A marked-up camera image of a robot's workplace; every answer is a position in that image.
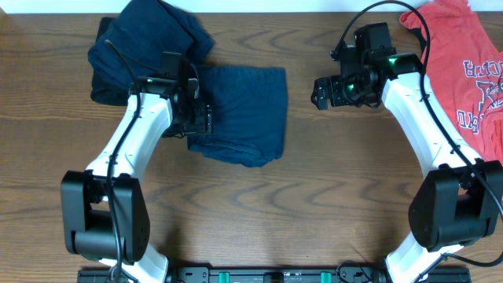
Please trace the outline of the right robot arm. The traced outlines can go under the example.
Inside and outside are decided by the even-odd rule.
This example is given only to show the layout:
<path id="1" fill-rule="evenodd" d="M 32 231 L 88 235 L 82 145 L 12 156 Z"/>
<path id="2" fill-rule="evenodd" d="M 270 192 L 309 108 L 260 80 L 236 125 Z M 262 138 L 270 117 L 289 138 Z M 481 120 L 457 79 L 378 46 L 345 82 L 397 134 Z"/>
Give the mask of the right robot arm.
<path id="1" fill-rule="evenodd" d="M 354 32 L 331 53 L 339 75 L 314 83 L 312 103 L 384 106 L 404 131 L 424 176 L 408 210 L 410 232 L 374 270 L 374 282 L 456 282 L 464 271 L 439 271 L 446 259 L 491 236 L 502 213 L 502 166 L 485 161 L 450 122 L 436 99 L 419 57 L 397 53 L 385 23 Z"/>

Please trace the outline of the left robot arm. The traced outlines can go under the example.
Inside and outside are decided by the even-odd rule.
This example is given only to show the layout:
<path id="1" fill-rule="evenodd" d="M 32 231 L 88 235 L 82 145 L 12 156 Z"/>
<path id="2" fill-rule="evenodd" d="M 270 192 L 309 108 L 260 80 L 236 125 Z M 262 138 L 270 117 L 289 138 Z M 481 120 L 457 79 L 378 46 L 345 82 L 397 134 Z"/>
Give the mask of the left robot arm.
<path id="1" fill-rule="evenodd" d="M 141 180 L 161 138 L 211 134 L 212 110 L 196 68 L 163 53 L 160 70 L 134 79 L 113 136 L 84 171 L 61 181 L 64 243 L 71 254 L 109 266 L 103 282 L 166 282 L 169 260 L 150 243 Z"/>

